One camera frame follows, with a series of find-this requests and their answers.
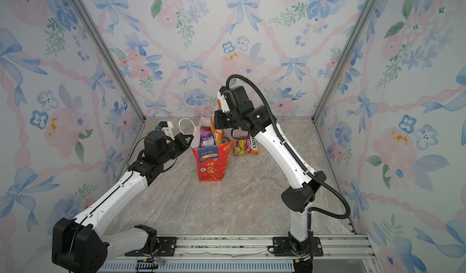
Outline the orange snack bag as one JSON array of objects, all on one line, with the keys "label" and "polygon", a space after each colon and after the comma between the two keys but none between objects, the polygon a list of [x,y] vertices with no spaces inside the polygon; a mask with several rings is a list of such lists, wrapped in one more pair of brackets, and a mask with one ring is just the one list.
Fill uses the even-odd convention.
[{"label": "orange snack bag", "polygon": [[223,130],[216,129],[215,121],[213,117],[210,119],[210,122],[211,122],[211,130],[212,130],[215,145],[221,145],[222,138],[223,138]]}]

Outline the pink yellow Fox's candy bag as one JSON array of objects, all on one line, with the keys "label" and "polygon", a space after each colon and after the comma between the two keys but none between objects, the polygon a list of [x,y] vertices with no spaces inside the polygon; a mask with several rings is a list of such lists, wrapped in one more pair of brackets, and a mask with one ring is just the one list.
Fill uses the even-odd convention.
[{"label": "pink yellow Fox's candy bag", "polygon": [[234,140],[234,155],[258,155],[257,141],[252,136],[241,136]]}]

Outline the purple Fox's candy bag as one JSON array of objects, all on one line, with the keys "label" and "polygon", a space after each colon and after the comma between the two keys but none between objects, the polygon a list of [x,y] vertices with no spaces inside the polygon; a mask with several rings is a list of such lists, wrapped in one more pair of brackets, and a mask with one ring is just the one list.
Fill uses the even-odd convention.
[{"label": "purple Fox's candy bag", "polygon": [[200,127],[200,148],[216,145],[213,131],[210,127]]}]

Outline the red pink paper bag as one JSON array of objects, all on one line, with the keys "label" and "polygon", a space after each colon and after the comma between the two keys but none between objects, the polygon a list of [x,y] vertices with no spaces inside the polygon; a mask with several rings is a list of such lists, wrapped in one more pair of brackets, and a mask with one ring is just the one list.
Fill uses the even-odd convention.
[{"label": "red pink paper bag", "polygon": [[[211,128],[211,118],[201,117],[197,124],[189,118],[182,118],[178,123],[178,128],[184,135],[193,135],[191,150],[195,156],[197,165],[197,174],[199,181],[222,181],[226,173],[231,151],[233,149],[233,140],[223,136],[221,145],[200,148],[200,127],[206,126]],[[182,122],[189,121],[194,127],[193,132],[185,132],[182,129]]]}]

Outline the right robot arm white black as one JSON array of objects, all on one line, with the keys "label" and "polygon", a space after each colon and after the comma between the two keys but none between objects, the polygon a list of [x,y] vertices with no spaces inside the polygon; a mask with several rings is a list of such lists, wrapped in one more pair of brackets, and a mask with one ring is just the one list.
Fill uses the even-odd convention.
[{"label": "right robot arm white black", "polygon": [[281,198],[290,210],[290,248],[297,256],[309,254],[313,238],[309,210],[320,188],[309,173],[315,175],[316,171],[296,153],[270,108],[265,105],[255,107],[244,87],[222,87],[217,96],[222,109],[215,112],[215,127],[248,133],[265,147],[284,172],[290,186]]}]

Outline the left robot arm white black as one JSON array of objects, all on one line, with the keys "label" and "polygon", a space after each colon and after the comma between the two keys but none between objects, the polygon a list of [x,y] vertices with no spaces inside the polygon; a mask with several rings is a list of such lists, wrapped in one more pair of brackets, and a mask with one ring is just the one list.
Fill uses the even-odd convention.
[{"label": "left robot arm white black", "polygon": [[112,188],[74,218],[62,218],[54,225],[52,263],[70,273],[95,273],[128,252],[154,257],[161,248],[156,229],[139,224],[117,234],[105,231],[134,197],[168,171],[168,162],[190,149],[193,139],[183,133],[171,138],[163,130],[149,132],[143,150]]}]

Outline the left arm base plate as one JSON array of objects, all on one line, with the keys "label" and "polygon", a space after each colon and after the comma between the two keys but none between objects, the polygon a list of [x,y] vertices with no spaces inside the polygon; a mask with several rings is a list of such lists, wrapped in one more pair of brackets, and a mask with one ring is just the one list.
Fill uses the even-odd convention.
[{"label": "left arm base plate", "polygon": [[177,237],[152,237],[143,249],[125,253],[125,257],[173,257]]}]

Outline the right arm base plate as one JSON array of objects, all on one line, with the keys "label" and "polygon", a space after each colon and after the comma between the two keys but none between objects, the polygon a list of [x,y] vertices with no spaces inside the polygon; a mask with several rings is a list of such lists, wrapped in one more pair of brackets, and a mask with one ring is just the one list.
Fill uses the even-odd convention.
[{"label": "right arm base plate", "polygon": [[305,241],[299,242],[290,236],[273,237],[273,244],[268,247],[268,252],[275,257],[322,257],[324,255],[320,238],[310,236]]}]

